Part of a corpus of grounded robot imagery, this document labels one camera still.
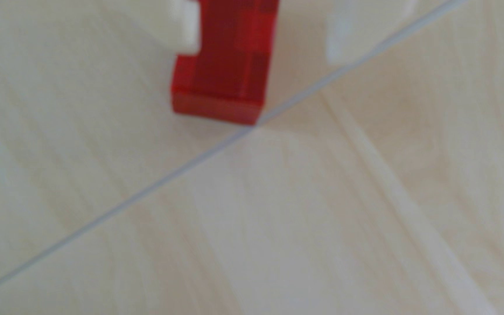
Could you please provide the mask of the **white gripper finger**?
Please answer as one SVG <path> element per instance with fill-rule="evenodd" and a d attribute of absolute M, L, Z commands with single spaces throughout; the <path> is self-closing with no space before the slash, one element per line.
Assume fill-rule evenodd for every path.
<path fill-rule="evenodd" d="M 178 55 L 200 51 L 198 1 L 118 1 L 137 26 Z"/>
<path fill-rule="evenodd" d="M 416 1 L 333 1 L 327 19 L 326 61 L 347 65 L 383 42 L 416 8 Z"/>

